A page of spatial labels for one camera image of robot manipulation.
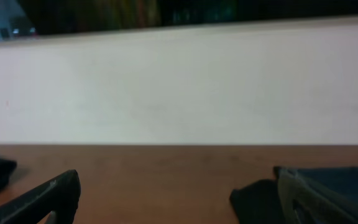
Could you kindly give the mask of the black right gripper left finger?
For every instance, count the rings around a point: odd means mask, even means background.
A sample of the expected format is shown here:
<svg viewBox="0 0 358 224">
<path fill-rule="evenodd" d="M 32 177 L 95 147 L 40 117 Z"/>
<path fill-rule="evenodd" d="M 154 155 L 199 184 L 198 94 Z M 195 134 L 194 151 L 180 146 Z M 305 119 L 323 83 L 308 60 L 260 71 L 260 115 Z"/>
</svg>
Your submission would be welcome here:
<svg viewBox="0 0 358 224">
<path fill-rule="evenodd" d="M 55 212 L 55 223 L 72 224 L 81 185 L 76 170 L 68 170 L 0 206 L 0 224 L 38 223 Z"/>
</svg>

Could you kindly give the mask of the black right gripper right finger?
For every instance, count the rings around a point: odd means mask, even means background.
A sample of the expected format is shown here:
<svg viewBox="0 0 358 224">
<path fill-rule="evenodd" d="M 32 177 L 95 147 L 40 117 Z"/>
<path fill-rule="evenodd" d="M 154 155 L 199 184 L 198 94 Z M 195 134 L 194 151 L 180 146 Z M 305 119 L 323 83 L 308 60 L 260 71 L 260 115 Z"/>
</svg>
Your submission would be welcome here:
<svg viewBox="0 0 358 224">
<path fill-rule="evenodd" d="M 297 174 L 296 169 L 307 168 L 273 168 L 283 214 L 288 223 L 358 223 L 357 205 Z"/>
</svg>

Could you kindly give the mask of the dark blue shorts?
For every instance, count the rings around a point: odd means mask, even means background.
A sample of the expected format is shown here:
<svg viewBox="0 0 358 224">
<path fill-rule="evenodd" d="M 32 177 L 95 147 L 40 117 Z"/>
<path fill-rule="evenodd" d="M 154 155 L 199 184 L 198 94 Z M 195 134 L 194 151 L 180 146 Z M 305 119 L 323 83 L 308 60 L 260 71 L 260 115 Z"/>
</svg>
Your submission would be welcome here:
<svg viewBox="0 0 358 224">
<path fill-rule="evenodd" d="M 296 169 L 296 172 L 358 206 L 358 167 Z"/>
</svg>

